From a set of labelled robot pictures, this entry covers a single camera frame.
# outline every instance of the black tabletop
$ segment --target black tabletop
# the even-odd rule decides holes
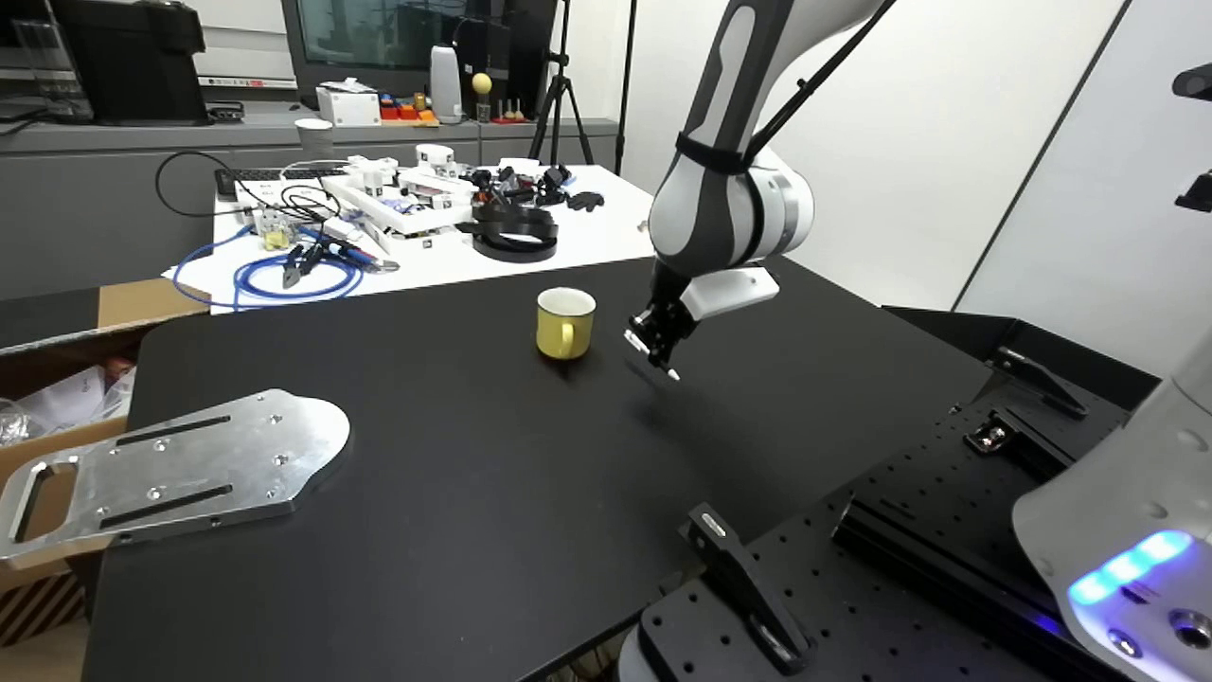
[[[523,678],[690,565],[699,500],[741,534],[826,495],[972,397],[985,366],[781,267],[778,303],[678,349],[619,340],[649,262],[403,293],[146,337],[134,426],[283,387],[356,442],[295,515],[115,547],[86,678]],[[588,361],[547,364],[533,294],[598,294]]]

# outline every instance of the led light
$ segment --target led light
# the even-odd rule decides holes
[[[1149,553],[1121,553],[1121,557],[1112,557],[1108,565],[1106,565],[1106,574],[1117,579],[1117,585],[1132,585],[1132,579],[1139,579],[1145,574],[1150,574],[1156,567],[1156,562],[1149,557]]]
[[[1067,589],[1067,598],[1081,608],[1096,608],[1096,603],[1108,598],[1112,593],[1117,593],[1117,585],[1108,585],[1101,574],[1092,574]]]
[[[1150,565],[1166,565],[1172,557],[1188,551],[1188,534],[1182,529],[1158,529],[1149,541],[1139,541],[1137,551],[1150,562]]]

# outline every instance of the computer monitor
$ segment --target computer monitor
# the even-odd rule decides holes
[[[462,71],[490,71],[492,97],[533,113],[557,0],[281,0],[295,85],[307,105],[327,81],[356,77],[376,91],[428,91],[428,48],[453,47]]]

